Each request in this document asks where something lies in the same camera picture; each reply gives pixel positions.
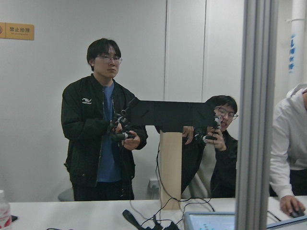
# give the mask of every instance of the gray metal post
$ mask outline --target gray metal post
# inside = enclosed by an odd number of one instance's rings
[[[277,0],[245,0],[236,230],[264,230],[275,79]]]

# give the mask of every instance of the bottle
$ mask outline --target bottle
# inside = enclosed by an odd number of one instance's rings
[[[4,191],[0,190],[0,229],[11,230],[12,229],[12,216],[10,204],[4,197]]]

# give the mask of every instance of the black hair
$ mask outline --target black hair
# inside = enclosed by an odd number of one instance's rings
[[[90,64],[90,60],[95,59],[100,54],[108,54],[110,47],[114,48],[116,56],[121,57],[119,46],[115,41],[101,38],[88,46],[86,55],[87,63]]]
[[[217,95],[209,98],[206,103],[212,107],[217,107],[220,105],[226,105],[233,108],[235,114],[237,113],[238,107],[236,101],[231,96]]]

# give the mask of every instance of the white table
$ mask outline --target white table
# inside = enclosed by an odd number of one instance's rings
[[[298,199],[307,207],[307,196],[298,196]],[[181,208],[187,203],[199,202],[190,200],[182,202]],[[236,201],[234,198],[212,199],[210,204],[215,211],[234,211]],[[13,223],[13,230],[46,230],[56,228],[61,230],[136,230],[122,215],[129,210],[136,220],[142,224],[145,218],[151,218],[160,208],[159,200],[133,200],[133,201],[91,201],[91,202],[31,202],[10,203],[11,212],[18,216]],[[161,211],[157,219],[171,219],[177,223],[182,218],[182,210]],[[281,220],[290,219],[279,210],[279,201],[269,197],[268,210]],[[208,204],[190,204],[185,211],[212,211]],[[267,215],[267,222],[274,223],[276,219]],[[162,226],[167,227],[170,221],[163,221]],[[153,221],[146,222],[143,227],[153,227]],[[184,229],[183,221],[178,225]]]

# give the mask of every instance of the person in white hoodie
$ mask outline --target person in white hoodie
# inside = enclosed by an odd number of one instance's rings
[[[305,211],[295,196],[307,195],[307,84],[298,84],[274,108],[270,185],[284,213]]]

